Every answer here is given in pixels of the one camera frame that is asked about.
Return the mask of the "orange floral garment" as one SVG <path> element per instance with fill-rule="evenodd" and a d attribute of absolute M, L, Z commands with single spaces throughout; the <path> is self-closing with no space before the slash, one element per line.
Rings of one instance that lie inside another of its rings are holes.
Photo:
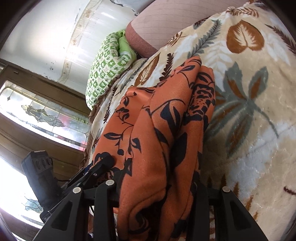
<path fill-rule="evenodd" d="M 211 68 L 192 57 L 153 87 L 130 87 L 93 155 L 120 174 L 120 240 L 177 240 L 193 204 L 203 135 L 215 108 Z"/>

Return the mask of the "green checkered folded quilt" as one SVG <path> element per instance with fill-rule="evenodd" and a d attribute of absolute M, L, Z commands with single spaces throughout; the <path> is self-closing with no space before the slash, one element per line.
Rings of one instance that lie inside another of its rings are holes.
<path fill-rule="evenodd" d="M 91 65 L 85 99 L 92 109 L 110 85 L 137 59 L 136 52 L 128 43 L 125 30 L 113 32 L 103 40 Z"/>

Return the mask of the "leaf pattern blanket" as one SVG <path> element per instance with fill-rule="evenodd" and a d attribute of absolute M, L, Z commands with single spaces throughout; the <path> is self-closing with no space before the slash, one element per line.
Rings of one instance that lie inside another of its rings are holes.
<path fill-rule="evenodd" d="M 284 240 L 295 225 L 295 41 L 261 3 L 190 25 L 136 61 L 98 99 L 88 162 L 130 87 L 156 86 L 195 56 L 213 71 L 215 108 L 193 184 L 229 187 L 268 240 Z"/>

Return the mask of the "stained glass door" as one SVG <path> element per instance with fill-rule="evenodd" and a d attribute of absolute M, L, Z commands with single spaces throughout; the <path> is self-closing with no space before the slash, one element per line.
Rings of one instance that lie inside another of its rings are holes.
<path fill-rule="evenodd" d="M 87 144 L 85 96 L 1 60 L 1 157 L 18 171 L 31 151 L 46 151 L 59 180 L 78 173 Z"/>

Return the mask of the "grey pillow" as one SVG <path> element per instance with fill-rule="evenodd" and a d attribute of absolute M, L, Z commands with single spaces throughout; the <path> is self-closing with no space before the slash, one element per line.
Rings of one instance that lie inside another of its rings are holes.
<path fill-rule="evenodd" d="M 110 0 L 113 4 L 124 6 L 132 9 L 135 15 L 141 13 L 147 8 L 154 0 Z"/>

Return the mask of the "pink bolster pillow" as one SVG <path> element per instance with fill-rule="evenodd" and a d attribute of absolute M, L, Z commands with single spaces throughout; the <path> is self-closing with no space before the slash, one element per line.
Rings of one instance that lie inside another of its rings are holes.
<path fill-rule="evenodd" d="M 134 51 L 149 58 L 182 29 L 230 6 L 240 7 L 245 3 L 242 0 L 153 1 L 127 25 L 125 37 Z"/>

